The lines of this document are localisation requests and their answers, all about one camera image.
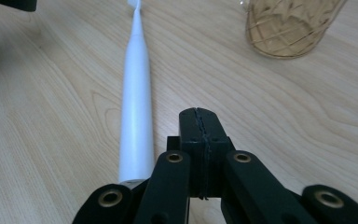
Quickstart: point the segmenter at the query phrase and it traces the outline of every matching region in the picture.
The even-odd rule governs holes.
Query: gold patterned glass
[[[296,58],[322,39],[346,0],[250,0],[246,35],[260,53]]]

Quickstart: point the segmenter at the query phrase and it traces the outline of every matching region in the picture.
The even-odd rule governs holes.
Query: table surface
[[[358,202],[358,0],[310,54],[276,60],[246,42],[238,1],[145,0],[155,155],[178,114],[215,112],[237,149],[297,193],[313,184]],[[0,223],[70,223],[117,183],[126,1],[0,6]],[[218,199],[190,223],[222,223]]]

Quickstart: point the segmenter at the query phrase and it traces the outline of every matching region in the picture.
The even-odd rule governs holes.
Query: bolt hole
[[[236,154],[234,159],[239,162],[249,162],[251,161],[251,157],[246,154]]]
[[[300,223],[300,221],[298,220],[297,217],[295,217],[292,214],[288,214],[288,213],[283,213],[281,216],[281,219],[284,223],[287,223],[287,224],[299,224]]]
[[[101,207],[112,207],[120,203],[123,195],[116,189],[109,189],[102,193],[98,199],[98,203]]]
[[[179,162],[183,159],[183,157],[179,154],[170,154],[167,156],[167,159],[170,162]]]
[[[157,213],[152,216],[150,219],[152,224],[165,224],[168,222],[168,214],[166,213]]]
[[[315,197],[320,203],[331,208],[340,208],[344,206],[344,202],[338,198],[338,196],[326,190],[317,191]]]

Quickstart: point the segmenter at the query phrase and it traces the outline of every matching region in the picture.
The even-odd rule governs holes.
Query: toothbrush handle
[[[154,167],[150,68],[143,35],[127,46],[118,182],[147,179]]]

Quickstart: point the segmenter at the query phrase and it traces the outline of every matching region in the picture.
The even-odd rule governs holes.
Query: wooden table
[[[0,6],[0,223],[70,223],[117,182],[126,1]],[[237,149],[288,188],[324,184],[358,202],[358,0],[290,61],[254,52],[238,1],[145,0],[156,156],[178,114],[212,110]],[[190,223],[222,223],[192,200]]]

